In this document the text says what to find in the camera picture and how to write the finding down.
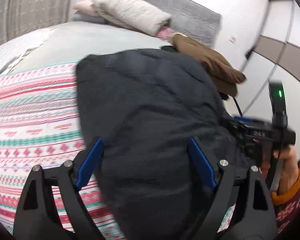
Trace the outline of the right forearm patterned sleeve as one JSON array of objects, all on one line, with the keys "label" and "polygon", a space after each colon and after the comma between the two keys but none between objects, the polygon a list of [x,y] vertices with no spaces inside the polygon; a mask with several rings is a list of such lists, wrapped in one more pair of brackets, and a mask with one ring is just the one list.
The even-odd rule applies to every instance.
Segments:
[{"label": "right forearm patterned sleeve", "polygon": [[271,201],[275,210],[277,231],[280,234],[291,223],[300,206],[300,169],[294,185],[282,195],[272,191]]}]

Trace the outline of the person's right hand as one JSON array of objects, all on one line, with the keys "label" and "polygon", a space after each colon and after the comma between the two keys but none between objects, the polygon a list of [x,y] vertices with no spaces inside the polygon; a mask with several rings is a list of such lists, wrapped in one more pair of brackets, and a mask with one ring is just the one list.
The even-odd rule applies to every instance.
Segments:
[{"label": "person's right hand", "polygon": [[275,191],[277,196],[281,196],[286,194],[298,180],[298,159],[296,150],[292,145],[283,148],[281,152],[274,151],[273,157],[279,157],[280,160],[283,160],[283,167],[280,173],[278,188]]}]

